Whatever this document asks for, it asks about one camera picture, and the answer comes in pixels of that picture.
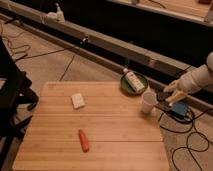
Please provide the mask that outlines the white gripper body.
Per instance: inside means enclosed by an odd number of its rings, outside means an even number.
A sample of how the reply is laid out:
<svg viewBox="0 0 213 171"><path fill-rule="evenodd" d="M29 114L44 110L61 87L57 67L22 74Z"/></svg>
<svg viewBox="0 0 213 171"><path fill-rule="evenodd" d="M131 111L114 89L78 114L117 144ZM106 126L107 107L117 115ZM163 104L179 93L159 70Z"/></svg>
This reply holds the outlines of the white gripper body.
<svg viewBox="0 0 213 171"><path fill-rule="evenodd" d="M187 94L193 94L200 90L190 72L183 74L179 78L179 88Z"/></svg>

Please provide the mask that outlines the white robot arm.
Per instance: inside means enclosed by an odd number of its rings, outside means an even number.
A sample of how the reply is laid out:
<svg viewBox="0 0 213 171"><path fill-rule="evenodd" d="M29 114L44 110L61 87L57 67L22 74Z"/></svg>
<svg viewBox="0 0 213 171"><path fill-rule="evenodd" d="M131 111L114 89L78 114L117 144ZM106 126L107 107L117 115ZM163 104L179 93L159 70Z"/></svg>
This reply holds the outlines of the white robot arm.
<svg viewBox="0 0 213 171"><path fill-rule="evenodd" d="M213 52L207 58L206 63L181 75L172 81L163 91L171 92L166 98L168 103L176 103L184 99L188 94L200 91L202 88L213 84Z"/></svg>

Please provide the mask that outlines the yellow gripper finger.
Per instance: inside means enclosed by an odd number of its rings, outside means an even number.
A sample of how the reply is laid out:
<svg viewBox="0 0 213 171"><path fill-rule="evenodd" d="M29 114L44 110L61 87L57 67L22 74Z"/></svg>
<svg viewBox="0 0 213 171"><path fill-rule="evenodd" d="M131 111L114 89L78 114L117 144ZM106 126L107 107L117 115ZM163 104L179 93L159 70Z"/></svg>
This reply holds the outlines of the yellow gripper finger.
<svg viewBox="0 0 213 171"><path fill-rule="evenodd" d="M166 98L166 101L168 103L176 103L182 99L184 99L187 96L187 94L183 91L173 91L169 93L169 96Z"/></svg>
<svg viewBox="0 0 213 171"><path fill-rule="evenodd" d="M164 92L174 92L174 91L177 91L179 89L180 89L180 87L179 87L179 81L178 80L174 80L169 85L167 85L163 89L163 91Z"/></svg>

